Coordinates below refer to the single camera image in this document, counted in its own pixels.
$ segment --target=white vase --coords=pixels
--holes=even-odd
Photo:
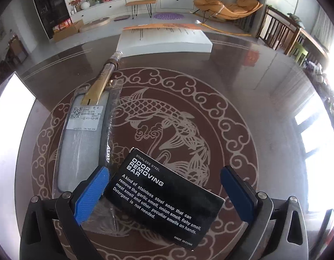
[[[82,10],[84,10],[84,9],[86,9],[86,8],[89,8],[90,7],[90,3],[88,2],[88,1],[85,1],[84,3],[82,3],[81,5],[80,5],[80,8],[82,9]]]

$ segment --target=screw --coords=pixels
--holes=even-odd
[[[291,200],[293,203],[297,203],[297,202],[298,202],[297,197],[290,197],[290,200]]]
[[[62,198],[64,198],[64,199],[68,199],[68,198],[70,198],[71,197],[71,192],[64,192],[63,194],[62,194]]]
[[[266,199],[266,198],[267,198],[267,195],[266,195],[264,192],[258,192],[258,193],[257,193],[257,196],[258,196],[260,199]]]
[[[34,197],[31,198],[31,202],[35,203],[37,202],[39,199],[39,197],[37,195],[35,195]]]

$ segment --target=wooden railing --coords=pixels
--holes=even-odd
[[[313,61],[318,63],[321,58],[323,63],[328,62],[328,55],[325,50],[305,29],[271,6],[266,7],[266,13],[257,38],[262,39],[273,50],[282,49],[285,55],[291,52],[295,42],[303,44],[304,40],[308,39],[316,48],[316,51],[320,52],[318,59]]]
[[[288,55],[300,34],[300,26],[283,13],[267,6],[258,38],[273,50],[284,49]]]

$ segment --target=wooden bench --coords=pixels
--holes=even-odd
[[[148,13],[149,16],[152,16],[152,10],[151,10],[151,4],[156,4],[157,0],[137,0],[137,1],[131,1],[126,3],[126,7],[131,6],[132,7],[132,19],[135,18],[135,16],[137,16],[138,13],[138,5],[147,5],[147,9],[148,9]]]
[[[270,18],[269,25],[266,23],[268,17]],[[319,57],[323,59],[323,63],[328,62],[326,51],[305,29],[271,6],[266,8],[261,28],[256,37],[261,38],[273,50],[283,49],[285,55],[290,54],[296,42],[303,43],[307,39],[315,47],[315,50],[319,51]]]

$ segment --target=box on shelf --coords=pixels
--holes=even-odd
[[[59,23],[57,26],[53,27],[54,34],[57,32],[60,32],[61,30],[65,29],[66,27],[69,27],[72,24],[71,19],[66,19],[63,22]]]
[[[75,23],[72,23],[69,27],[64,28],[63,30],[57,32],[54,34],[53,39],[55,42],[59,42],[62,39],[65,39],[69,36],[72,36],[74,34],[77,34],[79,32],[79,29],[84,25],[83,20],[78,20]]]

